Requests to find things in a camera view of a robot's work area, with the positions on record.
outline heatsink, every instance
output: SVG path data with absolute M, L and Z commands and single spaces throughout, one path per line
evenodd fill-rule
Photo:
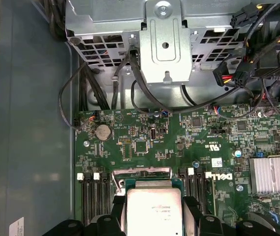
M 249 164 L 253 193 L 280 193 L 280 157 L 250 159 Z

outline white sticker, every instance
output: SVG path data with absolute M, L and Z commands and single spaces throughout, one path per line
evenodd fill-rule
M 212 158 L 212 167 L 223 167 L 222 158 Z
M 24 236 L 24 218 L 23 217 L 10 225 L 8 236 Z

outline power cable connector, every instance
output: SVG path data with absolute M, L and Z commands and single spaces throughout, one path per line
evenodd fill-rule
M 243 27 L 254 23 L 258 19 L 259 9 L 253 3 L 244 6 L 233 14 L 230 25 L 233 28 Z

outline black cable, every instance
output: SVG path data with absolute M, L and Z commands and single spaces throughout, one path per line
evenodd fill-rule
M 252 63 L 257 63 L 261 57 L 266 55 L 269 51 L 271 51 L 277 45 L 280 45 L 280 36 L 276 37 L 271 43 L 268 43 L 262 49 L 260 49 L 255 55 L 253 55 L 253 57 L 251 58 L 250 61 L 252 61 Z
M 89 81 L 92 87 L 92 90 L 100 108 L 102 110 L 110 110 L 106 97 L 103 91 L 101 90 L 101 87 L 99 86 L 98 82 L 96 81 L 91 68 L 88 65 L 86 65 L 83 71 L 85 73 L 86 79 Z
M 143 93 L 145 94 L 145 96 L 157 107 L 166 110 L 168 112 L 171 112 L 171 109 L 166 107 L 164 104 L 160 103 L 149 91 L 149 89 L 146 87 L 145 81 L 142 77 L 140 68 L 138 66 L 137 63 L 137 58 L 136 55 L 133 53 L 130 53 L 130 65 L 135 77 L 136 82 L 138 83 L 140 89 L 143 91 Z
M 115 110 L 117 108 L 117 99 L 118 99 L 118 93 L 119 93 L 119 72 L 121 69 L 129 62 L 129 57 L 128 54 L 124 58 L 124 60 L 119 64 L 117 67 L 114 77 L 116 77 L 116 81 L 114 81 L 113 84 L 113 96 L 112 96 L 112 101 L 111 101 L 111 110 Z
M 262 21 L 276 8 L 279 4 L 271 4 L 269 5 L 259 16 L 258 19 L 255 21 L 254 24 L 251 25 L 249 30 L 246 33 L 245 40 L 244 40 L 244 47 L 246 47 L 248 40 L 251 38 L 253 33 L 256 31 L 256 29 L 259 27 L 259 25 L 262 23 Z
M 273 110 L 280 116 L 280 112 L 278 111 L 278 109 L 273 104 L 272 99 L 271 99 L 270 94 L 269 94 L 269 92 L 267 90 L 266 83 L 264 82 L 264 80 L 262 80 L 262 85 L 263 85 L 263 88 L 265 90 L 266 97 L 267 97 L 269 103 L 271 104 Z
M 131 85 L 131 103 L 132 103 L 132 106 L 141 114 L 145 114 L 145 115 L 148 115 L 148 116 L 153 116 L 153 115 L 156 115 L 156 114 L 161 114 L 161 113 L 150 113 L 150 112 L 145 112 L 143 110 L 141 110 L 134 102 L 134 86 L 136 84 L 136 80 L 133 81 L 132 85 Z
M 149 115 L 149 116 L 151 116 L 151 115 L 156 115 L 156 113 L 144 112 L 144 111 L 142 111 L 139 107 L 137 107 L 137 106 L 135 105 L 135 102 L 134 102 L 134 86 L 135 86 L 136 83 L 137 83 L 137 81 L 134 81 L 134 82 L 132 83 L 132 86 L 131 86 L 131 102 L 132 102 L 132 105 L 134 106 L 134 108 L 135 108 L 138 112 L 140 112 L 140 113 L 142 113 L 142 114 L 147 114 L 147 115 Z M 225 94 L 223 94 L 223 95 L 221 95 L 221 96 L 218 96 L 218 97 L 216 97 L 216 98 L 213 98 L 213 99 L 210 100 L 210 101 L 203 102 L 203 103 L 201 103 L 201 104 L 199 104 L 199 105 L 196 105 L 196 106 L 193 106 L 193 107 L 184 108 L 184 109 L 182 109 L 182 110 L 174 110 L 174 111 L 172 111 L 171 109 L 168 109 L 167 111 L 170 112 L 170 113 L 173 113 L 173 114 L 194 112 L 194 111 L 199 110 L 200 108 L 203 108 L 203 107 L 206 107 L 206 106 L 210 106 L 210 105 L 212 105 L 213 103 L 218 102 L 218 101 L 220 101 L 220 100 L 222 100 L 222 99 L 224 99 L 224 98 L 226 98 L 226 97 L 232 95 L 233 93 L 237 92 L 238 90 L 240 90 L 240 88 L 233 88 L 233 89 L 231 89 L 230 91 L 228 91 L 227 93 L 225 93 Z
M 55 0 L 50 0 L 50 6 L 51 6 L 51 11 L 54 14 L 57 25 L 59 26 L 60 29 L 65 30 L 65 25 L 62 19 L 63 17 L 60 14 L 59 8 Z
M 49 0 L 43 0 L 43 8 L 45 9 L 45 14 L 48 19 L 50 19 L 50 5 Z
M 136 58 L 136 55 L 133 54 L 133 53 L 130 53 L 130 65 L 131 65 L 131 68 L 133 70 L 133 74 L 134 74 L 134 77 L 135 77 L 135 80 L 136 82 L 139 84 L 139 87 L 140 89 L 143 91 L 143 93 L 145 94 L 145 96 L 154 104 L 156 105 L 158 108 L 160 109 L 163 109 L 165 111 L 168 111 L 170 113 L 173 113 L 173 114 L 179 114 L 179 113 L 186 113 L 186 112 L 193 112 L 193 111 L 196 111 L 200 108 L 203 108 L 203 107 L 206 107 L 206 106 L 209 106 L 211 105 L 212 103 L 215 103 L 219 100 L 222 100 L 230 95 L 232 95 L 233 93 L 235 93 L 236 91 L 238 91 L 240 88 L 233 88 L 231 89 L 230 91 L 228 91 L 227 93 L 219 96 L 219 97 L 216 97 L 210 101 L 207 101 L 207 102 L 204 102 L 204 103 L 201 103 L 199 105 L 196 105 L 196 106 L 193 106 L 193 107 L 189 107 L 189 108 L 185 108 L 185 109 L 182 109 L 182 110 L 172 110 L 170 109 L 169 107 L 166 107 L 165 105 L 163 105 L 162 103 L 160 103 L 152 94 L 151 92 L 148 90 L 148 88 L 146 87 L 146 84 L 145 84 L 145 81 L 142 77 L 142 74 L 141 74 L 141 71 L 140 71 L 140 68 L 137 64 L 137 58 Z
M 61 31 L 61 29 L 57 26 L 54 14 L 52 12 L 50 13 L 49 31 L 56 41 L 66 42 L 65 31 Z
M 65 85 L 61 88 L 60 92 L 59 92 L 59 98 L 58 98 L 58 103 L 59 103 L 59 109 L 60 109 L 60 113 L 61 116 L 64 120 L 64 122 L 67 124 L 67 126 L 69 126 L 72 129 L 76 129 L 76 130 L 80 130 L 82 128 L 84 128 L 88 123 L 89 120 L 87 120 L 86 122 L 84 122 L 81 126 L 74 126 L 72 124 L 70 124 L 70 122 L 67 120 L 65 114 L 64 114 L 64 110 L 63 110 L 63 106 L 62 106 L 62 94 L 65 90 L 65 88 L 79 75 L 80 71 L 84 68 L 84 66 L 87 65 L 87 62 L 83 63 L 75 72 L 74 74 L 71 76 L 71 78 L 65 83 Z
M 191 97 L 189 96 L 186 86 L 185 85 L 181 85 L 181 89 L 183 90 L 183 94 L 185 96 L 185 98 L 193 105 L 196 106 L 197 104 L 191 99 Z
M 112 101 L 111 101 L 111 110 L 115 110 L 117 108 L 118 93 L 119 93 L 119 82 L 114 81 L 113 96 L 112 96 Z
M 247 112 L 246 114 L 244 114 L 242 116 L 239 116 L 239 117 L 226 117 L 226 116 L 221 115 L 220 113 L 218 113 L 218 116 L 221 117 L 221 118 L 224 118 L 224 119 L 228 119 L 228 120 L 238 120 L 238 119 L 241 119 L 241 118 L 248 117 L 251 114 L 253 114 L 257 110 L 257 108 L 260 106 L 261 101 L 263 99 L 263 94 L 264 94 L 264 88 L 263 88 L 263 86 L 261 86 L 261 94 L 260 94 L 260 97 L 259 97 L 259 100 L 258 100 L 257 104 L 249 112 Z

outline screw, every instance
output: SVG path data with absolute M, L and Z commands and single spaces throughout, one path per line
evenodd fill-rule
M 83 142 L 83 145 L 84 145 L 85 147 L 89 147 L 89 146 L 90 146 L 90 142 L 89 142 L 89 141 L 84 141 L 84 142 Z
M 69 228 L 73 228 L 73 227 L 75 227 L 75 226 L 77 226 L 76 223 L 71 223 L 71 224 L 68 225 Z
M 70 38 L 70 43 L 72 43 L 74 46 L 77 46 L 81 43 L 81 39 L 77 37 Z
M 213 221 L 214 221 L 214 218 L 211 217 L 211 216 L 208 216 L 208 217 L 206 217 L 205 219 L 206 219 L 207 221 L 210 221 L 210 222 L 213 222 Z
M 162 15 L 162 16 L 164 16 L 164 15 L 166 15 L 166 6 L 161 6 L 160 8 L 159 8 L 159 13 Z
M 244 226 L 248 227 L 248 228 L 252 228 L 253 225 L 250 222 L 244 222 Z
M 242 185 L 237 185 L 236 190 L 237 190 L 238 192 L 243 192 L 244 187 L 243 187 Z

